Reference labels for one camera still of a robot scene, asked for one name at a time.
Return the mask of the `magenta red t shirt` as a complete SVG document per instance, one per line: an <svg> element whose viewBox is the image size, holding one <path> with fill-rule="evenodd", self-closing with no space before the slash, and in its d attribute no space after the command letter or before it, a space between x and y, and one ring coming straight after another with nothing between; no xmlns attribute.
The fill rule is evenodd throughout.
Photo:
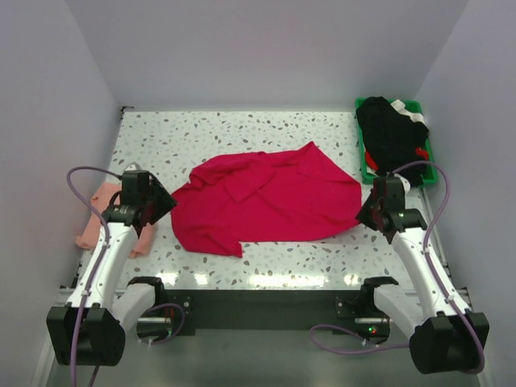
<svg viewBox="0 0 516 387"><path fill-rule="evenodd" d="M310 242L353 228L361 186L309 142L213 157L173 198L172 229L185 250L240 258L244 242Z"/></svg>

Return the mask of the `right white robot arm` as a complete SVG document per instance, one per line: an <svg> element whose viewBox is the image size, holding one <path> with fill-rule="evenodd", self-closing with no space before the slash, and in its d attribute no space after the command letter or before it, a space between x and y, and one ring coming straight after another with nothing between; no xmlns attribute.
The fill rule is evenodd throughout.
<svg viewBox="0 0 516 387"><path fill-rule="evenodd" d="M370 317L383 312L397 324L409 340L410 355L420 373L479 373L485 366L489 322L472 310L452 284L431 246L431 229L421 212L406 208L409 189L401 177L376 178L356 218L379 231L393 247L419 304L412 304L392 277L374 277L360 289L360 309Z"/></svg>

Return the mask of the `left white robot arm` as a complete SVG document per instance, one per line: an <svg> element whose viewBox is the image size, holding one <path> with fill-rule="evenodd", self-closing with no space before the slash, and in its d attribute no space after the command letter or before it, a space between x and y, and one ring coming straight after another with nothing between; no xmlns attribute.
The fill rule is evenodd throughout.
<svg viewBox="0 0 516 387"><path fill-rule="evenodd" d="M149 171L117 175L120 189L105 210L90 207L100 222L94 253L63 306L48 312L46 324L56 360L75 367L115 366L121 360L127 332L146 313L162 314L167 306L159 277L135 277L117 297L124 261L143 229L176 206L175 199Z"/></svg>

